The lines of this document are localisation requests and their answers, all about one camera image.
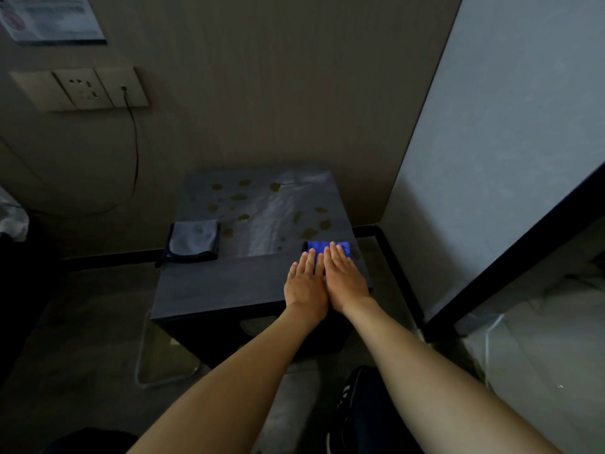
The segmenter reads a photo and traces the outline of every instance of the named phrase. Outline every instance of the hand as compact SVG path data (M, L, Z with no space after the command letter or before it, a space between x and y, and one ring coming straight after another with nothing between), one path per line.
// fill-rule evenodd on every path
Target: hand
M324 249L326 282L334 309L343 313L344 307L370 297L368 285L355 263L344 254L343 246L330 242Z
M286 309L300 309L308 315L312 328L325 319L328 313L328 292L324 282L322 253L317 257L317 267L314 249L308 253L304 252L298 263L292 263L288 280L285 282L284 295Z

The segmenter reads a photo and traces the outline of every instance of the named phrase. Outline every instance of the table surface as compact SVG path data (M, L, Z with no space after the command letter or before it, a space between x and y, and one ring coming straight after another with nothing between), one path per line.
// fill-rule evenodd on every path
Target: table surface
M176 221L217 219L218 259L166 263L152 318L283 301L303 242L349 242L366 266L330 171L314 166L209 172L187 177Z

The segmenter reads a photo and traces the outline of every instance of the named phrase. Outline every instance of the blue cloth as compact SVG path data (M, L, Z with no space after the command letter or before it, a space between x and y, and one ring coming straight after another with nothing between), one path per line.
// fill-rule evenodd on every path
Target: blue cloth
M351 246L349 245L349 243L348 242L337 242L337 244L342 245L344 254L346 256L348 256L349 258L351 258ZM320 253L323 253L324 249L329 246L330 246L329 242L318 242L316 240L310 240L309 242L307 242L307 251L311 250L312 248L315 249L315 263L317 263L317 255L319 255Z

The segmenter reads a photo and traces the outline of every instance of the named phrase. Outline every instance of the forearm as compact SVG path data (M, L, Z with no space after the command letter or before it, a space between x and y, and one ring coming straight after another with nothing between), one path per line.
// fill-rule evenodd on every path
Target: forearm
M286 367L313 329L293 306L179 398L130 453L248 453Z
M419 341L371 298L349 303L344 314L426 452L558 452L502 400Z

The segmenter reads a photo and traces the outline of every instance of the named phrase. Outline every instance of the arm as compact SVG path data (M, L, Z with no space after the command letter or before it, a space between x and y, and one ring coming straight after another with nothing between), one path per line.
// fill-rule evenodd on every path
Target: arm
M495 394L390 318L340 246L332 242L324 253L334 308L366 343L399 415L425 452L559 452Z
M130 454L248 453L286 367L328 310L323 255L292 264L285 311L259 336L183 394L132 446Z

